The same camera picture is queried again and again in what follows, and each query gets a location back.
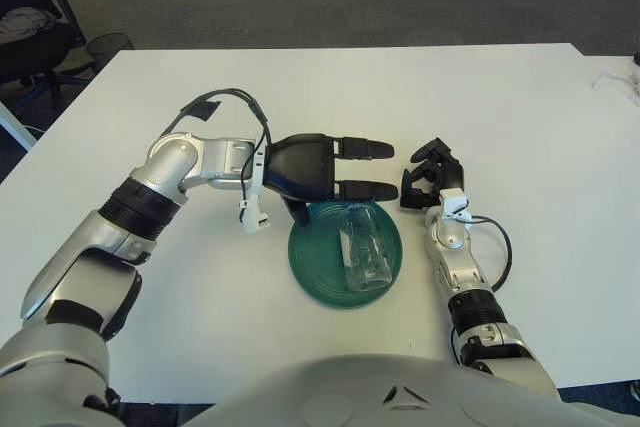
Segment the white table surface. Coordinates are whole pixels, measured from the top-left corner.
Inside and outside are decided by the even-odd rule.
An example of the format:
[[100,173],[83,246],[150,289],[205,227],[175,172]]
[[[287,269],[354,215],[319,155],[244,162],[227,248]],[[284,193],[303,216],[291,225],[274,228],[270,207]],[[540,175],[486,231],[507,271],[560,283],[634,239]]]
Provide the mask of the white table surface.
[[[178,109],[235,86],[260,101],[274,140],[323,132],[395,146],[391,160],[339,161],[340,178],[399,185],[414,150],[441,137],[465,168],[472,212],[511,236],[513,271],[497,298],[557,385],[638,378],[640,112],[612,85],[591,89],[598,65],[568,44],[121,52],[0,184],[0,339],[19,329],[34,275]],[[180,130],[258,128],[229,99],[208,123]],[[296,284],[292,221],[277,195],[264,195],[273,226],[255,236],[236,220],[238,192],[189,197],[108,344],[125,400],[219,402],[284,366],[346,353],[451,360],[421,214],[382,204],[402,237],[399,278],[374,304],[337,311]],[[501,238],[474,227],[473,242],[496,278]]]

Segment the black cable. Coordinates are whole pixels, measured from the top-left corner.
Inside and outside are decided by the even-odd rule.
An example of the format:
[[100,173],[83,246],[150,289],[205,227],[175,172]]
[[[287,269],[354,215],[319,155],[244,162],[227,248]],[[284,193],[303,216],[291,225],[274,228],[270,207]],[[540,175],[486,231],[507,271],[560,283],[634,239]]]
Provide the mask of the black cable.
[[504,237],[504,243],[507,246],[507,262],[504,266],[504,269],[502,270],[502,274],[500,275],[496,283],[491,286],[491,290],[493,290],[494,292],[497,292],[500,289],[500,287],[502,287],[504,283],[507,281],[507,277],[509,277],[509,273],[511,272],[511,264],[513,263],[513,251],[511,249],[511,240],[509,239],[509,235],[507,234],[507,231],[504,230],[504,228],[492,218],[486,217],[484,215],[474,215],[471,218],[473,219],[471,222],[466,222],[461,219],[456,219],[456,220],[458,222],[463,222],[465,224],[485,224],[485,223],[493,224],[498,228],[498,230],[502,234],[502,237]]
[[262,142],[264,141],[265,137],[266,137],[267,131],[263,130],[262,131],[262,136],[260,137],[260,140],[258,141],[258,143],[256,144],[256,146],[253,148],[253,151],[251,152],[251,155],[249,156],[249,158],[247,158],[247,160],[244,161],[244,164],[242,165],[242,170],[240,171],[240,185],[242,186],[242,200],[247,200],[247,190],[246,187],[244,185],[244,171],[247,168],[247,165],[249,165],[249,162],[251,162],[253,160],[253,158],[256,155],[256,151],[260,148],[260,146],[262,145]]
[[[244,164],[242,165],[242,170],[240,171],[240,185],[242,187],[242,200],[246,201],[247,189],[244,184],[244,181],[245,181],[244,174],[247,169],[247,166],[253,160],[253,158],[256,155],[256,151],[258,150],[258,148],[260,148],[260,146],[262,145],[262,142],[264,142],[265,139],[267,141],[267,148],[271,147],[271,132],[269,131],[269,126],[267,125],[267,117],[264,115],[264,112],[262,112],[262,108],[260,107],[260,104],[258,104],[258,101],[253,97],[251,97],[249,93],[245,92],[242,89],[228,88],[228,89],[212,90],[211,92],[202,94],[197,98],[195,98],[194,100],[192,100],[189,104],[187,104],[185,107],[183,107],[180,110],[180,113],[178,114],[178,116],[169,124],[169,126],[164,130],[164,132],[162,132],[162,135],[166,135],[169,132],[171,132],[175,128],[175,126],[178,125],[178,122],[180,122],[184,117],[188,115],[195,115],[196,117],[199,117],[202,120],[208,120],[208,118],[213,114],[213,112],[215,112],[216,108],[218,107],[218,104],[210,102],[211,98],[215,97],[216,95],[232,95],[234,97],[237,97],[243,100],[249,107],[249,110],[251,110],[251,113],[254,115],[254,117],[258,120],[258,122],[260,122],[260,125],[262,125],[262,135],[260,136],[260,140],[253,147],[253,150],[251,151],[251,155],[249,155],[247,160],[244,162]],[[203,102],[205,103],[209,102],[211,104],[210,106],[205,106],[205,112],[201,111]],[[240,221],[242,221],[243,214],[244,214],[244,209],[240,211]]]
[[[473,217],[471,217],[471,219],[472,219],[471,222],[465,221],[462,219],[456,219],[456,220],[464,224],[485,224],[485,223],[493,224],[498,228],[498,230],[504,237],[504,243],[507,246],[507,262],[505,263],[504,269],[502,270],[502,274],[500,275],[496,283],[491,286],[491,290],[493,290],[494,292],[497,292],[500,289],[500,287],[502,287],[504,283],[507,281],[507,277],[509,277],[509,273],[511,272],[511,264],[513,263],[513,250],[511,248],[511,239],[509,239],[509,235],[507,234],[507,231],[504,230],[504,228],[497,221],[489,217],[486,217],[484,215],[474,215]],[[458,359],[458,354],[456,354],[456,348],[453,345],[453,336],[455,332],[456,332],[456,327],[454,325],[451,327],[451,336],[449,338],[449,343],[451,345],[451,353],[453,354],[453,358],[456,360],[456,363],[460,365],[460,359]]]

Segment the white bracket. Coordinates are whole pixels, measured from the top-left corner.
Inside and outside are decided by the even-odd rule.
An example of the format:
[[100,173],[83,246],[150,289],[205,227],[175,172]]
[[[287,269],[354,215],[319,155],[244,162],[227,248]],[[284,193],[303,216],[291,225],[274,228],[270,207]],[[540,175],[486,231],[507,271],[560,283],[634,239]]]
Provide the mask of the white bracket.
[[253,156],[253,169],[251,173],[251,179],[249,180],[246,199],[240,202],[240,212],[242,215],[242,226],[247,234],[255,234],[263,229],[266,229],[271,224],[269,223],[269,216],[263,212],[260,212],[260,206],[258,202],[260,200],[260,193],[262,192],[262,179],[264,178],[264,164],[266,160],[267,143],[260,142],[260,137],[256,137],[256,151]]
[[469,199],[462,189],[442,189],[440,191],[440,205],[442,219],[453,219],[461,222],[471,222],[471,213],[467,210]]

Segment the robotic hand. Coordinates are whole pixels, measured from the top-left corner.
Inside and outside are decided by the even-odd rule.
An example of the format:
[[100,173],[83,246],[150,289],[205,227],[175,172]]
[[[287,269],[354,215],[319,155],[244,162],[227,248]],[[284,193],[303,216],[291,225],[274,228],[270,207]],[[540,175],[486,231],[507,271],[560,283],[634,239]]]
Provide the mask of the robotic hand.
[[[491,286],[473,258],[469,230],[478,218],[467,210],[469,199],[463,190],[462,166],[439,138],[418,149],[411,162],[421,163],[411,172],[404,171],[400,205],[427,208],[427,253],[458,334],[456,358],[467,367],[559,398],[548,374],[518,329],[507,323],[493,295],[506,280],[511,259],[498,282]],[[412,187],[422,178],[431,183],[429,192]]]

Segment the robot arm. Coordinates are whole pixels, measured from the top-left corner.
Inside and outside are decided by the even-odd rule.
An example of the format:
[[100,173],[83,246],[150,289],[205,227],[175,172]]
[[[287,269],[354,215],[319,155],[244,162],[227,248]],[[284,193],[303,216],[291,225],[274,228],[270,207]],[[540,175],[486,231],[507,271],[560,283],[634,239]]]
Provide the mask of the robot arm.
[[[220,105],[209,99],[218,94],[245,100],[263,125],[262,135],[256,140],[201,139],[171,133],[186,115],[207,120]],[[108,387],[105,341],[123,327],[138,296],[142,281],[135,266],[149,258],[162,230],[186,203],[186,191],[203,184],[242,190],[240,220],[245,231],[257,232],[269,225],[258,206],[263,185],[285,201],[295,201],[297,212],[306,210],[306,202],[355,198],[344,193],[344,183],[338,184],[339,195],[333,190],[317,195],[318,178],[296,176],[292,145],[320,142],[333,148],[336,142],[343,157],[393,155],[388,144],[347,139],[307,134],[272,145],[257,102],[237,89],[210,92],[183,108],[151,147],[144,165],[133,169],[99,210],[89,213],[29,287],[21,309],[23,328],[0,350],[2,420],[7,425],[120,425],[104,414],[113,412],[119,400]],[[345,150],[350,142],[372,152],[356,156]],[[330,172],[323,185],[333,185],[334,156],[303,151],[310,166]],[[361,189],[360,200],[397,197],[394,186],[364,184],[377,189]],[[302,217],[295,219],[306,223]]]
[[[467,210],[462,166],[438,138],[420,148],[411,161],[422,164],[413,172],[405,170],[400,203],[428,208],[427,253],[458,334],[460,363],[559,398],[518,329],[507,322],[492,286],[473,258],[469,234],[473,217]],[[430,192],[411,187],[421,177],[432,183]]]

